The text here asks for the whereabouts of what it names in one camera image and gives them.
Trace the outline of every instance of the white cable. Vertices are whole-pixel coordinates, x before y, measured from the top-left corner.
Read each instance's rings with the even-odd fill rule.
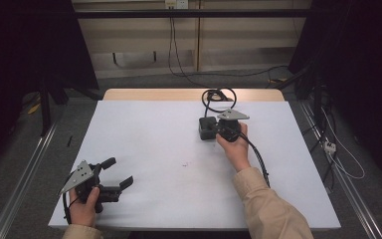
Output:
[[[330,123],[330,121],[328,120],[328,117],[327,117],[327,114],[325,113],[325,111],[324,111],[324,109],[323,108],[321,108],[321,110],[322,110],[322,112],[324,113],[324,116],[325,116],[325,119],[327,120],[327,123],[328,123],[328,126],[330,127],[330,129],[331,129],[331,132],[333,133],[333,135],[336,137],[336,140],[339,142],[339,144],[352,156],[352,158],[356,161],[356,163],[359,165],[359,167],[361,168],[361,170],[362,170],[362,176],[354,176],[354,175],[352,175],[352,174],[350,174],[349,172],[347,172],[344,168],[343,168],[343,166],[342,165],[340,165],[339,163],[337,163],[335,160],[334,160],[334,158],[333,158],[333,156],[331,156],[331,154],[329,153],[329,155],[330,155],[330,158],[331,158],[331,160],[336,164],[336,166],[340,169],[340,170],[342,170],[346,175],[348,175],[348,176],[350,176],[350,177],[352,177],[352,178],[354,178],[354,179],[362,179],[362,178],[364,178],[364,176],[365,176],[365,171],[364,171],[364,168],[362,167],[362,165],[361,165],[361,163],[359,163],[359,161],[358,161],[358,159],[356,159],[356,157],[343,145],[343,143],[339,140],[339,138],[337,137],[337,135],[334,133],[334,130],[333,130],[333,127],[331,126],[331,123]]]

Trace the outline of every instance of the power outlet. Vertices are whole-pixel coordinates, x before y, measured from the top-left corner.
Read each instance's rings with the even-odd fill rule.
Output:
[[[188,0],[176,0],[176,9],[188,9]]]
[[[166,9],[176,9],[176,0],[165,0]]]

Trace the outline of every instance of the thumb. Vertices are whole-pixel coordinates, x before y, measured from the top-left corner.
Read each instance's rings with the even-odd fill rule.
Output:
[[[90,208],[95,208],[99,194],[100,194],[100,189],[98,187],[94,187],[92,191],[90,192],[89,198],[87,199],[86,206]]]

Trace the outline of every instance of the black horizontal bar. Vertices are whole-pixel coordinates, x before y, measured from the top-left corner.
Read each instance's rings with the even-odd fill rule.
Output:
[[[16,15],[42,17],[98,19],[98,18],[304,18],[312,15],[329,16],[330,10],[310,9],[240,9],[240,10],[81,10],[70,12],[22,11]]]

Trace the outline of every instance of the person's left hand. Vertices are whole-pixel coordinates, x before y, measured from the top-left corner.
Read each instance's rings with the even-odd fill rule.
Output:
[[[94,187],[89,195],[89,198],[87,199],[86,204],[83,204],[79,200],[76,200],[78,197],[76,190],[74,188],[70,190],[70,202],[72,203],[76,200],[70,207],[71,222],[73,224],[95,227],[95,205],[99,193],[100,189],[98,187]]]

